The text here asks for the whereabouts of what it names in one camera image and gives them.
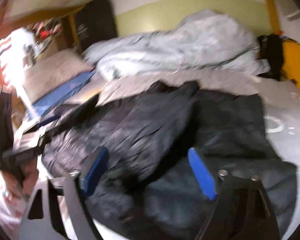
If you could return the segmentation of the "person's left hand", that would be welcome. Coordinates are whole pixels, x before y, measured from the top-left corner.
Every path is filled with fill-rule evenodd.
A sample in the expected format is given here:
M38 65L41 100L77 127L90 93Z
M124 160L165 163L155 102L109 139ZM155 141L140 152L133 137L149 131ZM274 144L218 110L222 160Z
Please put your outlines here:
M24 167L25 179L20 184L17 178L8 171L1 171L5 181L8 196L11 199L18 199L29 196L37 183L39 171L37 170L37 159L33 159Z

